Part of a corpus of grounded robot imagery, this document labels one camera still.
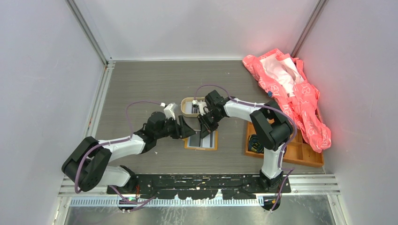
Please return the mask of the black VIP credit card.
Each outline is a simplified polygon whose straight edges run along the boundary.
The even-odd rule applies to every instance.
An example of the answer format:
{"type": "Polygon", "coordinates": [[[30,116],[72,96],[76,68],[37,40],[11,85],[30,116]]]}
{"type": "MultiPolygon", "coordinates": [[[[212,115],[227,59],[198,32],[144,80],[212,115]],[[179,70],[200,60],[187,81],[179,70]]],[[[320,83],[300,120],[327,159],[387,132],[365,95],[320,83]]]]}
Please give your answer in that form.
{"type": "Polygon", "coordinates": [[[189,148],[199,148],[201,147],[202,139],[200,138],[200,132],[196,133],[188,138],[187,147],[189,148]]]}

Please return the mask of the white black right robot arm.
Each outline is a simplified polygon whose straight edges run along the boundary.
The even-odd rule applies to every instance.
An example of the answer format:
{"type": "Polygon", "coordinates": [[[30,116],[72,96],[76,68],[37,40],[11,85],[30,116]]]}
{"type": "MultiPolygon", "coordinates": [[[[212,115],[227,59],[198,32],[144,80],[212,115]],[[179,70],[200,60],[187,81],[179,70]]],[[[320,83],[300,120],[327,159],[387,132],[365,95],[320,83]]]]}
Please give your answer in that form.
{"type": "Polygon", "coordinates": [[[199,110],[201,138],[214,132],[223,118],[235,117],[252,123],[264,149],[263,165],[259,172],[261,188],[268,193],[278,188],[283,177],[281,161],[284,148],[296,128],[290,122],[289,116],[278,108],[276,101],[257,104],[241,101],[236,97],[223,98],[214,90],[201,102],[193,100],[192,106],[199,110]]]}

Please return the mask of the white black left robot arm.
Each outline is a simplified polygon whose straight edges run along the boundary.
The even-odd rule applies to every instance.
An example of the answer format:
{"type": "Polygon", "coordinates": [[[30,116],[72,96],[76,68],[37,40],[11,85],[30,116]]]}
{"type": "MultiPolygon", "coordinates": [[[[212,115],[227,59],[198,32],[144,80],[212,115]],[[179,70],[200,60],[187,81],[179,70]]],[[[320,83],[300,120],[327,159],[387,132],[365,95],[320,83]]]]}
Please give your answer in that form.
{"type": "Polygon", "coordinates": [[[165,137],[184,139],[196,132],[184,120],[168,118],[154,112],[142,128],[131,136],[113,140],[84,138],[63,163],[61,170],[75,184],[75,192],[88,192],[98,185],[106,185],[111,193],[133,193],[138,186],[136,174],[126,166],[109,163],[129,155],[140,155],[156,146],[165,137]]]}

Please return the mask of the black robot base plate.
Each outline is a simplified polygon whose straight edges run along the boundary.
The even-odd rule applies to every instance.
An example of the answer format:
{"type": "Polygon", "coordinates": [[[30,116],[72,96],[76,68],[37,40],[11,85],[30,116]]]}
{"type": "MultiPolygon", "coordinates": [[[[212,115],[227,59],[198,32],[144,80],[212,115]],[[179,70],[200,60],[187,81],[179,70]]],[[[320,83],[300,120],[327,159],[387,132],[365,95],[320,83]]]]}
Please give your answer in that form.
{"type": "Polygon", "coordinates": [[[266,187],[258,174],[138,174],[131,184],[108,187],[107,194],[119,191],[123,196],[139,194],[144,199],[210,200],[221,193],[224,200],[237,200],[254,199],[257,194],[276,195],[280,190],[291,192],[288,180],[266,187]]]}

